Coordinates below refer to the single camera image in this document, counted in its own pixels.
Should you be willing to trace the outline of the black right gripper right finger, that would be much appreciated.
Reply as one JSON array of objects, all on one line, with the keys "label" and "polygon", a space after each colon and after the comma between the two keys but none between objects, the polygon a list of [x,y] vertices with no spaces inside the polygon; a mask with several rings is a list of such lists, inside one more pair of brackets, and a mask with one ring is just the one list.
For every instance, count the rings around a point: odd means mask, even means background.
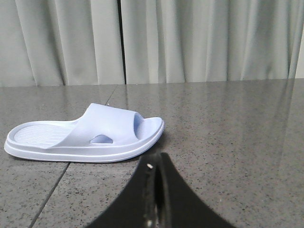
[{"label": "black right gripper right finger", "polygon": [[157,153],[156,208],[161,228],[233,228],[180,176],[166,153]]}]

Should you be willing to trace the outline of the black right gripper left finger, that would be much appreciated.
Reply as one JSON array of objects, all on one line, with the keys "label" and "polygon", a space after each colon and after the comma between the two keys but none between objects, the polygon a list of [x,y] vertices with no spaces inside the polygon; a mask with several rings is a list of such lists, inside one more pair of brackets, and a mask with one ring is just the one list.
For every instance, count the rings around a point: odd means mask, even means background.
[{"label": "black right gripper left finger", "polygon": [[155,177],[157,157],[143,155],[131,179],[88,228],[154,228],[156,227]]}]

